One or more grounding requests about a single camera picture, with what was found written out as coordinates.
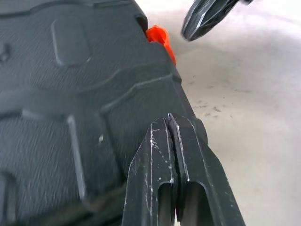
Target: orange plastic tab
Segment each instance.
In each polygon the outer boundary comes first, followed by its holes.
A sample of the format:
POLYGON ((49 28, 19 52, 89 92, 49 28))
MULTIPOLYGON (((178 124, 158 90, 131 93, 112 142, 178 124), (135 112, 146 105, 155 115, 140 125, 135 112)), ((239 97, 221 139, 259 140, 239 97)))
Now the orange plastic tab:
POLYGON ((146 37, 149 42, 157 41, 157 42, 161 43, 165 47, 166 51, 170 55, 170 58, 172 59, 174 65, 175 65, 174 52, 171 49, 170 44, 169 44, 169 35, 168 35, 167 30, 155 25, 146 31, 146 37))

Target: concrete floor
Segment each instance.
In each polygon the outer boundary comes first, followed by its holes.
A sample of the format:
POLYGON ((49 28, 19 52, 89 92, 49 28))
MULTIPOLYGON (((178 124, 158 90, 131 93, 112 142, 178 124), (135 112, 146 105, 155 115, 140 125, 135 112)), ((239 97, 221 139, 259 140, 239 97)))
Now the concrete floor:
POLYGON ((246 225, 301 225, 298 1, 238 4, 191 43, 180 36, 191 0, 137 2, 150 25, 170 33, 183 88, 207 129, 246 225))

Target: orange clip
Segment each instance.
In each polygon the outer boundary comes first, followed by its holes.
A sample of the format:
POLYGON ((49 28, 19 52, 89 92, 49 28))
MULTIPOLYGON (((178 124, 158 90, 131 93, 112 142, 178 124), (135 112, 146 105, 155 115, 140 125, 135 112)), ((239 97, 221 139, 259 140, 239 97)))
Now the orange clip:
POLYGON ((167 30, 155 25, 146 31, 146 37, 149 42, 157 41, 157 42, 161 43, 165 47, 166 51, 168 52, 170 58, 172 59, 174 65, 175 65, 174 52, 171 49, 171 46, 169 43, 169 35, 168 35, 167 30))

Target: textured plastic surface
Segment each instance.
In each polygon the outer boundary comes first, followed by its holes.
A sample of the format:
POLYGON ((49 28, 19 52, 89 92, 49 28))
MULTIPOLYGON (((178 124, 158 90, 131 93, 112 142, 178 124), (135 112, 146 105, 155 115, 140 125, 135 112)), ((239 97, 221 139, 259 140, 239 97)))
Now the textured plastic surface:
POLYGON ((121 186, 149 124, 169 112, 206 132, 165 48, 132 1, 0 7, 0 219, 26 222, 121 186))

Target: gray surface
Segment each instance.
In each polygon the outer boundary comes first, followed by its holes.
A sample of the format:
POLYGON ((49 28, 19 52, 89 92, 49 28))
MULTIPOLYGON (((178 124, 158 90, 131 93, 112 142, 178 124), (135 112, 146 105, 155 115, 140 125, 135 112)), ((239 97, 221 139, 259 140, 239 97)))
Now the gray surface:
POLYGON ((187 43, 179 35, 186 1, 137 2, 150 25, 171 34, 183 88, 246 225, 300 225, 300 3, 238 4, 208 35, 187 43))

